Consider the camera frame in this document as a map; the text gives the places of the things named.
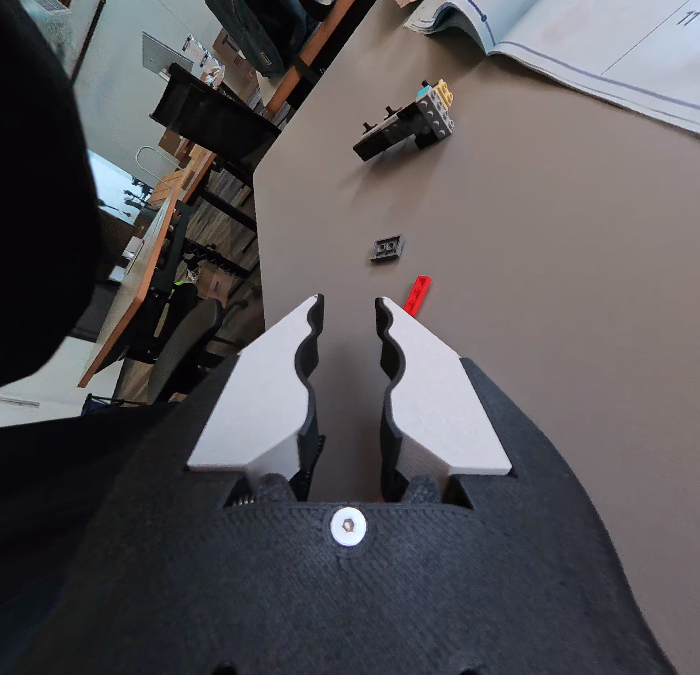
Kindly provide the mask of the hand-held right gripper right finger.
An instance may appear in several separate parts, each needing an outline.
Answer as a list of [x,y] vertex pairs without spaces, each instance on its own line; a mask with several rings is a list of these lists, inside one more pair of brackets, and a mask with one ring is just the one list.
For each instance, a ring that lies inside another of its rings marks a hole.
[[374,308],[388,377],[381,479],[506,476],[512,463],[460,355],[390,298],[376,298]]

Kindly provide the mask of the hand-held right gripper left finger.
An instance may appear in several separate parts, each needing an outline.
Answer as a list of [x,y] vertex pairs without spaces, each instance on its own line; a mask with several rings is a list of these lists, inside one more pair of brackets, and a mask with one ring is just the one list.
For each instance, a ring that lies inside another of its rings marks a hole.
[[310,382],[324,309],[324,296],[311,296],[241,351],[189,470],[243,473],[251,487],[270,473],[292,487],[311,485],[325,443]]

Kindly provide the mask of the red brick plate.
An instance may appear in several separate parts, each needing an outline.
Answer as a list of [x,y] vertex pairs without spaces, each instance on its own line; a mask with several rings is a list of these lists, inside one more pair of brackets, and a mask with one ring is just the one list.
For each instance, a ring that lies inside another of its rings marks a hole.
[[415,283],[413,284],[403,305],[404,311],[406,311],[411,317],[417,317],[432,281],[432,278],[428,276],[419,275],[416,277]]

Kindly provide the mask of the dark grey brick plate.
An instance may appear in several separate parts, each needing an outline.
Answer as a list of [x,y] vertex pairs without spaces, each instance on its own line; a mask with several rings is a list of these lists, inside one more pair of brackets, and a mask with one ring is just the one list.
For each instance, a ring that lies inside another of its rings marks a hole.
[[383,262],[399,259],[405,246],[402,234],[377,240],[372,247],[371,262]]

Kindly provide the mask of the black grey brick assembly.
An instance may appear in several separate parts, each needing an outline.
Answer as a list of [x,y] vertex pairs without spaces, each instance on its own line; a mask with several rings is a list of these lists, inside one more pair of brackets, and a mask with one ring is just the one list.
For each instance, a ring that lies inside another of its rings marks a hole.
[[446,139],[454,130],[449,115],[453,98],[443,79],[434,85],[423,81],[415,101],[397,110],[388,106],[386,118],[376,125],[364,123],[355,154],[366,162],[410,137],[419,149]]

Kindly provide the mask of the person's left forearm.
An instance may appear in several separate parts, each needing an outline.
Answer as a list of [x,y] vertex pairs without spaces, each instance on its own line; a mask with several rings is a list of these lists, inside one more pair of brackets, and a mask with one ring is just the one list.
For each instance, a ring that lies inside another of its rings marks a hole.
[[88,308],[103,242],[74,93],[20,0],[1,0],[1,385],[31,376]]

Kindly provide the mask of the wood-edged desk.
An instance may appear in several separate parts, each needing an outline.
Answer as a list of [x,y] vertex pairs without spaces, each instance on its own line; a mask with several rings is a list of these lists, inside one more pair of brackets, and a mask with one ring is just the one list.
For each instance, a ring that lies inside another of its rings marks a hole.
[[293,109],[300,107],[375,2],[336,1],[333,11],[310,36],[300,54],[302,62],[311,70],[311,76],[302,75],[296,67],[273,78],[264,78],[257,73],[261,100],[269,117],[277,114],[284,104]]
[[116,350],[118,339],[143,305],[151,288],[171,220],[177,211],[177,202],[193,196],[206,171],[214,162],[216,154],[195,145],[191,157],[192,160],[186,169],[177,170],[173,174],[174,181],[169,185],[161,207],[145,232],[142,246],[126,270],[97,341],[92,347],[83,376],[77,384],[79,389],[86,388],[93,376],[107,366],[106,360]]

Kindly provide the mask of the grey desk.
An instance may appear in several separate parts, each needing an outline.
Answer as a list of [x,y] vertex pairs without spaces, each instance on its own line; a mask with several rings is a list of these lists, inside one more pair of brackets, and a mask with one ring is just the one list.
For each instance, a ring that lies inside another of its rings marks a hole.
[[[312,501],[380,497],[374,299],[419,320],[553,442],[658,642],[699,673],[699,138],[554,84],[376,0],[255,173],[270,327],[325,296]],[[453,133],[369,161],[364,123],[453,94]],[[399,259],[371,262],[402,234]]]

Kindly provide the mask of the black office chair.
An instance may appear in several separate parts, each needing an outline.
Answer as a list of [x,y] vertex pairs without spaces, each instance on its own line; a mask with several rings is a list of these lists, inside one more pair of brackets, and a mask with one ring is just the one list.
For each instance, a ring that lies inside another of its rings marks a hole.
[[237,351],[243,340],[216,336],[225,309],[219,299],[202,299],[195,284],[180,284],[173,289],[165,322],[155,340],[157,357],[148,378],[146,404],[167,402],[174,394],[187,396],[208,373],[223,362],[223,356],[206,350],[216,341]]

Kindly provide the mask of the cardboard box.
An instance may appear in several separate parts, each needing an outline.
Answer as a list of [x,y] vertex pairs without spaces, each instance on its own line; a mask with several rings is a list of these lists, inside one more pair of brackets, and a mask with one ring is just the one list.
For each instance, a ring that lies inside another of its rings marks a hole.
[[214,57],[224,69],[223,84],[242,102],[248,102],[254,91],[258,89],[258,76],[225,29],[221,29],[217,35],[213,51]]
[[227,306],[232,289],[247,278],[238,276],[213,263],[202,261],[197,268],[196,288],[200,300],[218,300]]

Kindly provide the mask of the person's black clothing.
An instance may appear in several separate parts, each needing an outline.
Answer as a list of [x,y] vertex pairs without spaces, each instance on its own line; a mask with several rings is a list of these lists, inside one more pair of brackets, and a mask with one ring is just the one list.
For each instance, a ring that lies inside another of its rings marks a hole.
[[1,427],[1,673],[55,607],[85,528],[176,403]]

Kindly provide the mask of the black monitor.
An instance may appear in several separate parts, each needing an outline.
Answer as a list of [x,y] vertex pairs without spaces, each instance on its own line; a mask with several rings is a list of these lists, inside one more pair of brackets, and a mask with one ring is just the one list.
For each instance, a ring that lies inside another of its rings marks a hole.
[[242,102],[198,80],[178,63],[151,118],[166,129],[221,156],[241,172],[253,174],[281,134]]

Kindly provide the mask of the white panel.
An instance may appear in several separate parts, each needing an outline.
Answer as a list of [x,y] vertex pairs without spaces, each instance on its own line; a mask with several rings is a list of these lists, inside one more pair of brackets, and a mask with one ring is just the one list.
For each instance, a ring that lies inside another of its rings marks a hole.
[[142,32],[142,66],[160,76],[165,81],[170,79],[170,67],[178,65],[186,72],[193,70],[193,61],[178,50],[166,46],[149,33]]

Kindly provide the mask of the dark backpack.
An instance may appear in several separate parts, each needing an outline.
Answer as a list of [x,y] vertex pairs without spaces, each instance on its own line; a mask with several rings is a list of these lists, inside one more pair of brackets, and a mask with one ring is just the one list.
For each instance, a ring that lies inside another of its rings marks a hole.
[[340,0],[205,0],[207,8],[264,78],[294,68],[311,85],[320,79],[302,51],[321,24],[340,12]]

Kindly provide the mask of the instruction booklet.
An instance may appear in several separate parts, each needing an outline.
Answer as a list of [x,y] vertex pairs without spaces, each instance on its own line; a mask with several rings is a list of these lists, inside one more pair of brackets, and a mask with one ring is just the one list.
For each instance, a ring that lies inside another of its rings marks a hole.
[[423,0],[404,23],[699,133],[699,0]]

